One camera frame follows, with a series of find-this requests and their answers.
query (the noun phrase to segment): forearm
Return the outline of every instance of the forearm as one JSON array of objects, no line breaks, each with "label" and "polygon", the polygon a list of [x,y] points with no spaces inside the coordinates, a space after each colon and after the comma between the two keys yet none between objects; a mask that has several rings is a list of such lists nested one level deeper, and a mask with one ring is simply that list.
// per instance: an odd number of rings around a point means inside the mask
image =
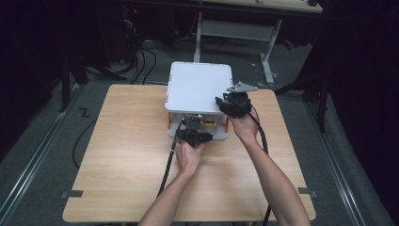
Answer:
[{"label": "forearm", "polygon": [[242,141],[258,172],[263,193],[279,225],[310,225],[303,203],[284,172],[261,148],[255,138]]},{"label": "forearm", "polygon": [[191,176],[191,172],[180,171],[156,198],[138,225],[170,225]]}]

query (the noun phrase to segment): wooden table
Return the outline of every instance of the wooden table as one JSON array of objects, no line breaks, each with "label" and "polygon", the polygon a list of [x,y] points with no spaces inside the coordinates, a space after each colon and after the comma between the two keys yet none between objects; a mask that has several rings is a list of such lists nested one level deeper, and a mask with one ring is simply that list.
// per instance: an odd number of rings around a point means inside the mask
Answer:
[{"label": "wooden table", "polygon": [[[139,221],[161,185],[172,138],[167,135],[167,87],[112,86],[88,144],[63,218],[68,222]],[[250,92],[266,133],[269,154],[295,187],[306,187],[272,90]],[[168,182],[178,172],[173,159]],[[310,195],[300,194],[310,219]],[[261,221],[267,201],[249,156],[232,128],[211,141],[190,181],[175,221]]]}]

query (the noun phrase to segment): white plastic box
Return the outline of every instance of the white plastic box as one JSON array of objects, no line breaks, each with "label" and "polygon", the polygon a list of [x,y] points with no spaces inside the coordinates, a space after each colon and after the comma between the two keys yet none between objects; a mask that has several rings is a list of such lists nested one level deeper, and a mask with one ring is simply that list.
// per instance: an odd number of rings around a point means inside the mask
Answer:
[{"label": "white plastic box", "polygon": [[228,134],[226,115],[219,110],[215,97],[232,86],[231,67],[224,64],[174,62],[170,68],[165,108],[168,111],[168,135],[174,137],[186,114],[215,120],[211,134],[224,140]]}]

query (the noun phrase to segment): person's right hand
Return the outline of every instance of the person's right hand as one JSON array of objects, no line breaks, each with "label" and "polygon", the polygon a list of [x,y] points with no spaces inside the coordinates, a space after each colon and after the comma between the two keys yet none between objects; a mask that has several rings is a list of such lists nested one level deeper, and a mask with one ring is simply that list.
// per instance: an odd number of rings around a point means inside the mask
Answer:
[{"label": "person's right hand", "polygon": [[[251,111],[250,114],[255,118],[258,119],[258,115],[256,112]],[[232,126],[234,128],[234,133],[241,139],[241,140],[248,140],[256,138],[258,133],[258,125],[255,121],[248,115],[244,116],[240,119],[235,119],[228,116],[228,119],[231,121]]]}]

